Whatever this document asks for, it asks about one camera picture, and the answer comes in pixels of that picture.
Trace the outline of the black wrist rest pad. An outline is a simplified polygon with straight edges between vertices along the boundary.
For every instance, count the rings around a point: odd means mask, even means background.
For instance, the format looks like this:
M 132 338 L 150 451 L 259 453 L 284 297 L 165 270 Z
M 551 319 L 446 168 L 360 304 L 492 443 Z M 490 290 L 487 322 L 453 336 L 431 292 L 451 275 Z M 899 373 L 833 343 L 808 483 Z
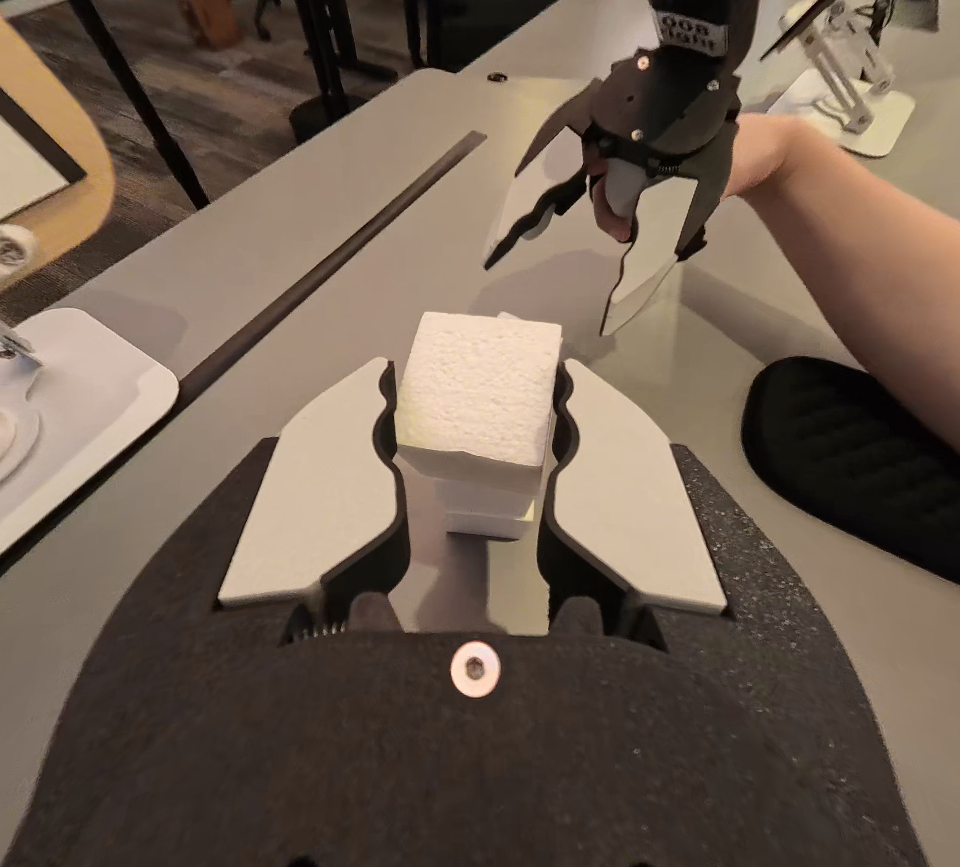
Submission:
M 755 475 L 799 510 L 959 583 L 959 457 L 875 378 L 794 356 L 751 382 L 741 417 Z

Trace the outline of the black desk legs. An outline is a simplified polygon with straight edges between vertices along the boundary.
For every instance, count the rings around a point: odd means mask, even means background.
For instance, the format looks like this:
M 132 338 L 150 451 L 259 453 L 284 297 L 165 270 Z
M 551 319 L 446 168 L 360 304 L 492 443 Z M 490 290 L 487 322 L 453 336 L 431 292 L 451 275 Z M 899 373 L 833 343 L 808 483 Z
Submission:
M 358 56 L 347 0 L 294 0 L 294 4 L 318 84 L 318 95 L 289 115 L 294 139 L 303 144 L 367 102 L 366 97 L 346 93 L 342 68 L 386 85 L 399 75 Z

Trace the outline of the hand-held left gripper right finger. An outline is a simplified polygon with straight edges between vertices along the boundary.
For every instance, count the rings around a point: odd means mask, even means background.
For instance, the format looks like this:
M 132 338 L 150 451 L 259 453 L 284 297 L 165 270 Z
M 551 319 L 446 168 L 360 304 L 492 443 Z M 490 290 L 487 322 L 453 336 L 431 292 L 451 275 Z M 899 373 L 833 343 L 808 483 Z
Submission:
M 585 597 L 608 636 L 647 608 L 720 617 L 728 600 L 664 431 L 581 362 L 560 363 L 541 510 L 548 621 Z

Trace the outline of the person's right forearm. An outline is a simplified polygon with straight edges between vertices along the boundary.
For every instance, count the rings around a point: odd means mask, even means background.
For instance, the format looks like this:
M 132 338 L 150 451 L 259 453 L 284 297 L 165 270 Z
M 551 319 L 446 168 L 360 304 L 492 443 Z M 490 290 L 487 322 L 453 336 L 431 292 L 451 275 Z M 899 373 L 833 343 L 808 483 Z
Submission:
M 834 333 L 957 451 L 958 222 L 803 124 L 774 195 L 777 242 Z

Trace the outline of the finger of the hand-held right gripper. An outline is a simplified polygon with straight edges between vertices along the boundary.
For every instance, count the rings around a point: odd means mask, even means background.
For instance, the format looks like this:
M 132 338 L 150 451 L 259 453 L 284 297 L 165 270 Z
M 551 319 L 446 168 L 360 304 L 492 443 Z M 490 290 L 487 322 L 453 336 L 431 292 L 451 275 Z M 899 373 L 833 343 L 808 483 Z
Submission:
M 696 189 L 697 181 L 692 178 L 671 177 L 639 194 L 634 239 L 621 259 L 601 336 L 614 335 L 644 309 L 677 264 L 676 248 Z
M 542 234 L 554 216 L 563 216 L 585 196 L 587 185 L 581 135 L 564 128 L 514 176 L 487 238 L 484 270 L 521 240 Z

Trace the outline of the printed instruction sheet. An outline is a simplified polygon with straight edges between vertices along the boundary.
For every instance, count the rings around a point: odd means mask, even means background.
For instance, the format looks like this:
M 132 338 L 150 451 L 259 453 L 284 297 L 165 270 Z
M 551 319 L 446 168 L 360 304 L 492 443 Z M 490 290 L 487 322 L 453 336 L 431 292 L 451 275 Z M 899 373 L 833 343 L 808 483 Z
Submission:
M 88 176 L 30 114 L 1 90 L 1 220 L 13 221 L 36 204 Z

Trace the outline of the white foam cube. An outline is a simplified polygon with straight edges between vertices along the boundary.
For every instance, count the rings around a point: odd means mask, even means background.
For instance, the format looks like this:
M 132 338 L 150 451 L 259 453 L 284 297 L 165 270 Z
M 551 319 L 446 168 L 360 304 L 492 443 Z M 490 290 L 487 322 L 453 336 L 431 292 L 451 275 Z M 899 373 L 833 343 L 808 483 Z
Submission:
M 452 507 L 444 509 L 447 532 L 503 541 L 523 538 L 532 529 L 535 514 L 534 499 L 521 503 L 518 513 L 490 513 Z
M 544 461 L 530 465 L 461 450 L 402 445 L 399 456 L 426 477 L 525 499 L 539 493 L 545 472 Z
M 427 477 L 537 489 L 562 345 L 554 322 L 425 312 L 398 389 L 400 455 Z

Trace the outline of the white document stand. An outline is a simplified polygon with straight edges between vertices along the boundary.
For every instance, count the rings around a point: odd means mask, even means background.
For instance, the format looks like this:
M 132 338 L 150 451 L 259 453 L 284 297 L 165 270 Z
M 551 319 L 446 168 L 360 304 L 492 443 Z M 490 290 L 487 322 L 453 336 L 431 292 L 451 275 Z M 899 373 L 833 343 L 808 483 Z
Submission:
M 916 102 L 895 89 L 881 50 L 895 0 L 804 0 L 780 19 L 781 50 L 796 41 L 805 69 L 766 110 L 797 117 L 862 158 L 888 156 Z

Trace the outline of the wooden board document stand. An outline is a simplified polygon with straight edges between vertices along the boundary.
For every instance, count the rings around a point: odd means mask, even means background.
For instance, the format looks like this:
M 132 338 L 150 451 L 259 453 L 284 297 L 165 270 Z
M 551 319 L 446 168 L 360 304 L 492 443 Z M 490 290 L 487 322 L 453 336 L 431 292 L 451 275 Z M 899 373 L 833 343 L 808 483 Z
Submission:
M 114 164 L 93 122 L 2 20 L 2 91 L 87 172 L 2 222 L 2 294 L 93 237 Z M 2 560 L 172 409 L 174 373 L 89 313 L 50 308 L 2 323 Z

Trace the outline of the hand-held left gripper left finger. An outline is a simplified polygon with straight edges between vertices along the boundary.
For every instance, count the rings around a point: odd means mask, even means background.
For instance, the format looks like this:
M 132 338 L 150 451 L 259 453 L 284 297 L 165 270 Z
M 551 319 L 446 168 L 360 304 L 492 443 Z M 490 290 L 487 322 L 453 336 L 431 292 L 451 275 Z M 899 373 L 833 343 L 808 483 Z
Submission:
M 411 560 L 395 366 L 376 357 L 281 430 L 218 593 L 223 608 L 290 600 L 323 632 L 388 595 Z

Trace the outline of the person's right hand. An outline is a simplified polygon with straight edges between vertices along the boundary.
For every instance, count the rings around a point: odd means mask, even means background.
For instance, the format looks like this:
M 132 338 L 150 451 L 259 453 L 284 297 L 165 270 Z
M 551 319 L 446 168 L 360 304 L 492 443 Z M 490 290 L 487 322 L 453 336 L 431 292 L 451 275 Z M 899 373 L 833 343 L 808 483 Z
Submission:
M 745 197 L 749 190 L 772 179 L 785 167 L 802 131 L 801 122 L 795 117 L 757 113 L 740 114 L 737 126 L 723 201 Z M 613 212 L 606 197 L 608 161 L 594 145 L 585 146 L 582 157 L 586 174 L 598 178 L 591 193 L 598 228 L 617 242 L 626 243 L 632 230 L 630 222 Z

